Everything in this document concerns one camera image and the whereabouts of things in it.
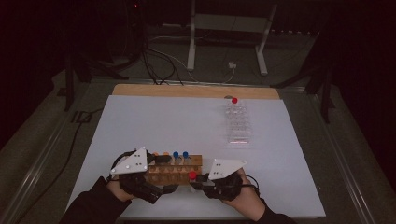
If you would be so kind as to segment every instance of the floor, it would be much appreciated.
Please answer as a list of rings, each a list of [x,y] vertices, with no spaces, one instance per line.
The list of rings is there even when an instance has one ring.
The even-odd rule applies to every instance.
[[[64,72],[54,77],[54,91],[0,152],[0,213],[12,214],[12,220],[19,223],[59,221],[100,118],[98,112],[89,123],[78,129],[78,124],[71,122],[74,113],[103,108],[107,96],[118,83],[152,83],[146,64],[152,66],[158,77],[172,74],[173,66],[177,69],[179,77],[173,74],[164,85],[180,85],[181,82],[184,85],[268,87],[296,75],[315,43],[315,38],[309,35],[270,34],[264,50],[269,74],[263,77],[259,74],[253,48],[257,36],[231,40],[232,45],[227,47],[225,43],[230,39],[219,34],[208,34],[197,41],[195,69],[187,72],[184,66],[188,39],[183,36],[169,38],[166,32],[163,36],[162,30],[153,33],[155,35],[149,41],[149,47],[171,55],[174,65],[159,58],[155,51],[147,51],[146,63],[139,60],[120,72],[129,80],[115,80],[92,71],[95,76],[91,83],[76,81],[76,100],[69,112],[64,112],[64,97],[57,95],[58,90],[64,87]],[[228,68],[228,62],[236,63],[236,68]],[[320,96],[304,93],[307,81],[300,80],[278,91],[290,113],[327,216],[296,217],[296,221],[323,224],[396,223],[396,196],[339,91],[336,87],[332,88],[334,108],[330,110],[331,123],[326,124],[318,114]],[[75,133],[77,138],[73,145]],[[70,161],[60,174],[68,155]],[[46,190],[58,174],[59,179]],[[133,223],[136,222],[184,223],[159,220]]]

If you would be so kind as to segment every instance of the cable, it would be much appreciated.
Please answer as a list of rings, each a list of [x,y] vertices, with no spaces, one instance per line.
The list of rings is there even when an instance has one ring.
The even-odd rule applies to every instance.
[[[64,171],[64,169],[66,168],[67,164],[68,164],[69,161],[70,161],[70,158],[71,158],[71,156],[72,156],[72,154],[73,154],[74,145],[75,145],[75,143],[76,143],[76,138],[77,138],[77,135],[78,135],[78,131],[79,131],[79,129],[81,128],[82,124],[84,123],[84,121],[89,120],[89,119],[92,117],[93,114],[95,114],[95,113],[97,113],[97,112],[99,112],[99,111],[101,111],[101,110],[103,110],[103,108],[94,110],[94,111],[92,111],[92,112],[81,111],[81,112],[88,113],[88,115],[79,123],[78,127],[76,128],[76,131],[75,131],[74,136],[73,136],[72,144],[70,145],[69,153],[68,153],[68,155],[67,155],[67,159],[66,159],[66,161],[65,161],[65,163],[64,163],[64,166],[61,168],[61,170],[60,170],[59,173],[55,176],[55,178],[49,183],[49,185],[41,192],[40,195],[38,195],[38,197],[32,202],[32,204],[25,210],[25,212],[20,216],[20,218],[19,218],[15,223],[17,223],[17,224],[20,223],[20,222],[23,220],[23,218],[29,213],[29,211],[35,206],[35,204],[36,204],[38,201],[40,201],[40,199],[47,193],[47,191],[48,191],[50,188],[52,188],[52,186],[55,184],[55,182],[56,182],[56,181],[58,180],[58,178],[61,176],[62,172]]]
[[[233,79],[233,75],[235,74],[235,68],[233,68],[233,74],[231,75],[231,77],[225,81],[225,82],[221,82],[220,84],[226,84],[227,82],[231,81],[231,79]]]
[[[168,56],[169,58],[172,58],[172,59],[174,59],[175,61],[177,61],[178,63],[180,63],[181,65],[183,65],[183,67],[186,69],[187,73],[189,74],[190,78],[191,78],[192,80],[194,80],[195,82],[200,83],[200,81],[198,81],[197,79],[195,79],[195,78],[192,76],[192,74],[190,73],[190,71],[187,69],[187,66],[186,66],[183,62],[181,62],[178,58],[176,58],[176,57],[174,57],[174,56],[172,56],[172,55],[163,53],[163,52],[161,52],[161,51],[158,51],[158,50],[156,50],[156,49],[151,49],[151,50],[156,51],[156,52],[158,52],[158,53],[161,53],[161,54],[163,54],[163,55],[166,55],[166,56]]]
[[[254,182],[256,182],[257,189],[260,188],[260,187],[259,187],[259,182],[257,182],[257,180],[256,180],[253,176],[251,176],[251,175],[244,175],[244,176],[247,176],[247,177],[251,178],[252,180],[254,180]]]
[[[172,65],[172,68],[173,68],[173,71],[172,71],[172,73],[168,76],[168,77],[165,77],[164,79],[163,79],[163,81],[165,81],[166,79],[168,79],[168,78],[170,78],[172,75],[174,75],[175,73],[177,74],[177,80],[180,82],[180,84],[183,86],[184,84],[183,84],[183,82],[181,81],[181,79],[180,79],[180,76],[179,76],[179,73],[178,73],[178,71],[177,71],[177,68],[175,67],[175,64],[172,62],[172,60],[170,59],[170,57],[169,57],[169,55],[167,55],[167,54],[165,54],[165,53],[162,53],[162,52],[160,52],[160,51],[158,51],[158,50],[155,50],[155,49],[148,49],[149,51],[152,51],[152,52],[155,52],[155,53],[157,53],[157,54],[159,54],[159,55],[156,55],[156,54],[151,54],[151,55],[153,55],[153,56],[156,56],[156,57],[159,57],[159,58],[162,58],[162,59],[164,59],[164,60],[166,60],[166,61],[168,61],[171,65]]]

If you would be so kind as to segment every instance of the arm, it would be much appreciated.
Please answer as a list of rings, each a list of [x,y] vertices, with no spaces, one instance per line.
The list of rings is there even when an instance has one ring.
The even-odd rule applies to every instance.
[[[70,204],[60,223],[114,223],[133,198],[120,189],[119,181],[107,184],[100,177],[89,191],[80,193]]]
[[[242,184],[251,184],[241,168],[237,171],[241,175]],[[241,193],[231,202],[223,201],[233,207],[244,217],[261,224],[294,224],[295,222],[283,214],[275,214],[261,199],[254,188],[241,188]]]

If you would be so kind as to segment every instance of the metal frame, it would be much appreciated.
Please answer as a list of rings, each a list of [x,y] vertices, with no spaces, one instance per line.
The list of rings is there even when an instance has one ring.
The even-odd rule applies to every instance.
[[[242,25],[240,28],[233,28],[233,30],[237,31],[245,31],[245,32],[262,32],[262,41],[260,42],[259,45],[256,46],[256,55],[257,55],[257,62],[259,64],[260,68],[260,74],[262,76],[268,75],[268,70],[267,66],[265,64],[264,56],[262,54],[262,51],[264,50],[265,43],[267,41],[268,35],[270,33],[272,21],[276,12],[276,4],[272,5],[270,15],[269,17],[264,21],[264,25],[260,30],[258,30],[258,27],[249,27],[248,25]],[[196,50],[196,45],[195,45],[195,29],[198,28],[205,28],[205,29],[211,29],[211,30],[224,30],[220,27],[216,27],[216,25],[210,25],[207,27],[204,27],[202,24],[199,24],[199,17],[201,14],[196,14],[195,13],[195,0],[191,0],[191,36],[190,36],[190,49],[189,49],[189,58],[187,60],[187,70],[192,72],[194,70],[195,66],[195,50]],[[218,16],[219,19],[227,19],[227,16]],[[248,20],[247,17],[235,17],[235,19],[240,19],[240,20]]]

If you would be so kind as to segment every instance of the dark background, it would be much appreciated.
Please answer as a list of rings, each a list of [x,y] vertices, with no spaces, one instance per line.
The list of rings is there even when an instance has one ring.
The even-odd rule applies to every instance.
[[[41,101],[52,91],[51,78],[64,69],[65,38],[75,24],[90,24],[98,32],[97,18],[84,17],[102,1],[6,1],[0,3],[1,84],[0,147],[8,141]],[[142,1],[151,25],[178,23],[190,19],[190,1]],[[197,10],[213,12],[221,1],[198,1]],[[243,1],[239,6],[264,4]],[[248,11],[241,15],[260,16]],[[233,13],[232,9],[216,11]],[[334,62],[333,84],[340,88],[346,104],[359,123],[369,146],[389,182],[396,189],[396,96],[394,88],[393,37],[396,36],[394,8],[390,1],[279,1],[273,29],[318,35],[305,67]],[[79,30],[75,35],[90,39]]]

